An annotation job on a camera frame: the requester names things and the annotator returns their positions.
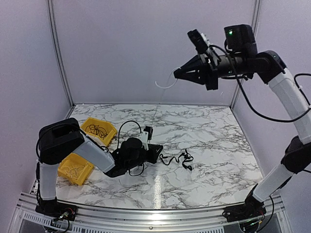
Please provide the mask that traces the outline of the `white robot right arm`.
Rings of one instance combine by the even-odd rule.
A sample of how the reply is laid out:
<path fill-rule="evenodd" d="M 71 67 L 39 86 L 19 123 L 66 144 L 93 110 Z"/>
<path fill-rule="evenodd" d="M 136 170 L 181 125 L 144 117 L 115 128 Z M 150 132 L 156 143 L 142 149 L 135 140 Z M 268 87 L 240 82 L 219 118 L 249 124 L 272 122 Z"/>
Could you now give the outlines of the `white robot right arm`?
<path fill-rule="evenodd" d="M 189 31 L 188 37 L 197 54 L 178 68 L 174 77 L 204 85 L 207 90 L 217 90 L 219 79 L 239 82 L 257 74 L 287 112 L 286 123 L 293 123 L 297 131 L 280 164 L 250 191 L 241 206 L 241 214 L 252 217 L 260 204 L 311 163 L 311 104 L 276 52 L 258 52 L 250 25 L 227 26 L 224 32 L 225 46 L 221 48 L 198 30 Z"/>

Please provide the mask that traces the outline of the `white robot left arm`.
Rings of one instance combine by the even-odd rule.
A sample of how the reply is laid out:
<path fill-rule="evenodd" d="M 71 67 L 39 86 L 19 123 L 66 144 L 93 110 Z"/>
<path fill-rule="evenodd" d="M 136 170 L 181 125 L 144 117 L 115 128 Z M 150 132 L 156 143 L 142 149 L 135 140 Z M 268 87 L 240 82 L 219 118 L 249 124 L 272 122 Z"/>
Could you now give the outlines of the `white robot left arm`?
<path fill-rule="evenodd" d="M 152 127 L 140 130 L 138 138 L 121 142 L 113 152 L 104 149 L 80 128 L 75 118 L 68 118 L 43 127 L 36 144 L 38 157 L 38 198 L 51 216 L 61 212 L 56 199 L 56 177 L 59 164 L 75 153 L 94 164 L 106 176 L 115 178 L 146 162 L 155 164 L 163 150 L 162 145 L 150 144 Z"/>

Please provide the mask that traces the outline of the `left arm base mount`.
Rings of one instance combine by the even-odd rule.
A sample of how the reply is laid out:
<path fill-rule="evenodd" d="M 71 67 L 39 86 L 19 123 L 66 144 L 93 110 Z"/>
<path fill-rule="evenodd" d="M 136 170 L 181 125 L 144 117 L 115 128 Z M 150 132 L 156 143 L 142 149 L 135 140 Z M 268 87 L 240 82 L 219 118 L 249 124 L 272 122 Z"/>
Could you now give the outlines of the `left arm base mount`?
<path fill-rule="evenodd" d="M 35 211 L 37 213 L 53 217 L 54 220 L 74 221 L 76 217 L 77 206 L 59 202 L 57 199 L 40 199 L 35 208 Z"/>

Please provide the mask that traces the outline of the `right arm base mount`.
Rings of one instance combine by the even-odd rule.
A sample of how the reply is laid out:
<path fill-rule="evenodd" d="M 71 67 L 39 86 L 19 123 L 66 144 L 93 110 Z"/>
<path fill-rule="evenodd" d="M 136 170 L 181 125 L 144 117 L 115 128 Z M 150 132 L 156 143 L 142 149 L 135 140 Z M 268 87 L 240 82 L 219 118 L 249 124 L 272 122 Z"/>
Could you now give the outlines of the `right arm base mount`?
<path fill-rule="evenodd" d="M 249 194 L 244 203 L 225 207 L 222 216 L 226 218 L 227 222 L 234 222 L 264 216 L 265 214 L 264 202 L 258 201 Z"/>

